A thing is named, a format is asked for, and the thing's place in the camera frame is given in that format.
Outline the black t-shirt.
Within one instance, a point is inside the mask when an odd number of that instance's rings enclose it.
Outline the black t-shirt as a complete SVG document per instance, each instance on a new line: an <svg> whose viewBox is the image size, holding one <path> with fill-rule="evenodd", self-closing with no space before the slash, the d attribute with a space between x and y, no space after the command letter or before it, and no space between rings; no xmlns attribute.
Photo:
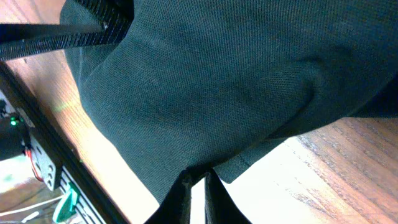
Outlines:
<svg viewBox="0 0 398 224"><path fill-rule="evenodd" d="M82 106L158 202L209 164L230 183L285 139L396 115L396 1L137 1L116 45L68 49Z"/></svg>

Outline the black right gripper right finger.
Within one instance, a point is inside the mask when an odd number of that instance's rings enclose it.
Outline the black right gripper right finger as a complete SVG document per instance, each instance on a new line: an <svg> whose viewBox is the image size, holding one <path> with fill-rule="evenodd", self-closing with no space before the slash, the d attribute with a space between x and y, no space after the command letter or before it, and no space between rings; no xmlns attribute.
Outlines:
<svg viewBox="0 0 398 224"><path fill-rule="evenodd" d="M251 224L212 169L205 177L205 223Z"/></svg>

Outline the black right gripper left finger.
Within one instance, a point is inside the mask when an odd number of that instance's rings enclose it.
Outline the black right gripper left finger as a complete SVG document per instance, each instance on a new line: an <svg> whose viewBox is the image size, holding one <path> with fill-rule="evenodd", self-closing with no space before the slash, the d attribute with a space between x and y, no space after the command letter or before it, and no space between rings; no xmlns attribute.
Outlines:
<svg viewBox="0 0 398 224"><path fill-rule="evenodd" d="M192 174L184 170L145 224L189 224L192 186Z"/></svg>

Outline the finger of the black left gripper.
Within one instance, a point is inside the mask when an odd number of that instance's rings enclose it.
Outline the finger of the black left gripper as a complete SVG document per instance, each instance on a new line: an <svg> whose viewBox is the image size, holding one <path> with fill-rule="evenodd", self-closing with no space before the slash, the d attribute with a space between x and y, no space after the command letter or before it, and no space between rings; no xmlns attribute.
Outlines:
<svg viewBox="0 0 398 224"><path fill-rule="evenodd" d="M1 60L60 49L117 44L134 19L133 0L77 0L95 25L1 24Z"/></svg>

